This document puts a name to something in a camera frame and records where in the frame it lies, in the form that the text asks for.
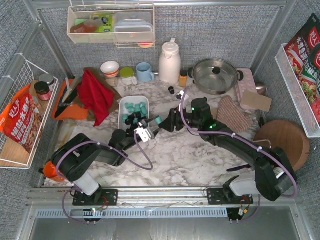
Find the green led light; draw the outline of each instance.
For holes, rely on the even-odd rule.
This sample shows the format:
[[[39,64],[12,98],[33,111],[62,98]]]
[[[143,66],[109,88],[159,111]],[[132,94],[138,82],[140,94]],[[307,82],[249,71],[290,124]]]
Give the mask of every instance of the green led light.
[[[217,124],[212,124],[211,126],[210,126],[210,129],[213,129],[213,128],[215,128],[217,126]]]

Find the red cloth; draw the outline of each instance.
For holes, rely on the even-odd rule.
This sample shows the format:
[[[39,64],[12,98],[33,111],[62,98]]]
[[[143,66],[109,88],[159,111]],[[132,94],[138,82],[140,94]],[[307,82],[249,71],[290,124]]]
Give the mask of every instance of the red cloth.
[[[82,84],[76,89],[84,107],[94,112],[94,127],[99,126],[109,116],[108,109],[114,102],[115,94],[105,88],[89,70],[84,72]]]

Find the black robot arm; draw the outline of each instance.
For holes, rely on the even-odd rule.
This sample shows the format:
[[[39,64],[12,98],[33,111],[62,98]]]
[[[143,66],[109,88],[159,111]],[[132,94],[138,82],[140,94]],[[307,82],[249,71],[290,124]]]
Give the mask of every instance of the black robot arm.
[[[222,134],[222,132],[233,134],[233,131],[225,124],[213,119],[206,98],[194,99],[191,102],[191,107],[192,113],[187,113],[186,110],[183,109],[183,115],[188,125],[192,128],[199,129],[201,132],[221,132],[221,134],[200,134],[200,137],[214,146],[230,151],[248,163],[255,170],[255,185],[262,196],[270,201],[275,201],[292,186],[288,175],[282,174],[278,177],[275,174],[275,168],[278,166],[270,158],[261,152],[257,152],[246,143]],[[178,108],[172,108],[168,117],[159,127],[171,133],[175,128],[177,131],[180,131],[184,127],[184,123],[182,122],[181,113]],[[248,142],[248,140],[239,135],[237,135],[237,137]],[[281,148],[277,147],[271,150],[263,147],[262,149],[276,158],[284,165],[294,179],[297,179],[287,155]]]

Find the blue mug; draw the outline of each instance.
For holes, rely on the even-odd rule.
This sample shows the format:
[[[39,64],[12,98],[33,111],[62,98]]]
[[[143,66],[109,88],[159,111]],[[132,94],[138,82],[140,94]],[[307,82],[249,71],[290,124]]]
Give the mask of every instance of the blue mug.
[[[136,66],[136,75],[139,82],[150,83],[155,80],[151,65],[147,62],[141,62]]]

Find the round wooden board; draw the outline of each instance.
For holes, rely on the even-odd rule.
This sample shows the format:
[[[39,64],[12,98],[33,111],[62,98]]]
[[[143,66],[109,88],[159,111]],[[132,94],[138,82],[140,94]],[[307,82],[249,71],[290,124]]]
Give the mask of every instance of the round wooden board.
[[[272,149],[280,147],[284,150],[294,171],[302,168],[309,157],[309,139],[300,127],[289,121],[275,120],[263,125],[256,133],[254,141],[265,139],[271,142]],[[267,141],[256,144],[269,147]]]

